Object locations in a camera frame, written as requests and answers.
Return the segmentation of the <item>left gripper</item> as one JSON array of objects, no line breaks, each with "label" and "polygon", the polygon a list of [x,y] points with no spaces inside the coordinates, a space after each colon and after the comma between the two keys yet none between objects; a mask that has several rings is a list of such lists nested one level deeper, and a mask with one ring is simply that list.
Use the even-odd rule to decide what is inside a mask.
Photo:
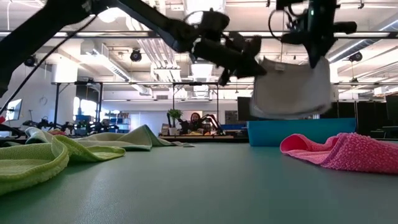
[{"label": "left gripper", "polygon": [[221,42],[202,38],[194,43],[191,56],[194,60],[202,58],[217,67],[223,67],[223,73],[218,79],[218,84],[221,86],[225,86],[230,76],[245,65],[247,69],[241,70],[241,78],[256,77],[267,73],[266,69],[255,60],[249,61],[249,58],[243,54],[242,48],[228,37],[225,38],[224,45]]}]

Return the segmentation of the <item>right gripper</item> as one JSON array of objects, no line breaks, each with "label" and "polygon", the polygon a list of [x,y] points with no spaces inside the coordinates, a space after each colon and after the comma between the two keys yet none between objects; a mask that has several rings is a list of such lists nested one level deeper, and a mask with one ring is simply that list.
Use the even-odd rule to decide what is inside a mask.
[{"label": "right gripper", "polygon": [[[336,9],[308,9],[307,30],[309,36],[316,42],[334,39],[334,33],[352,34],[357,31],[355,21],[335,22]],[[314,46],[305,44],[308,54],[308,63],[314,68],[320,58],[325,55],[326,45],[321,42]]]}]

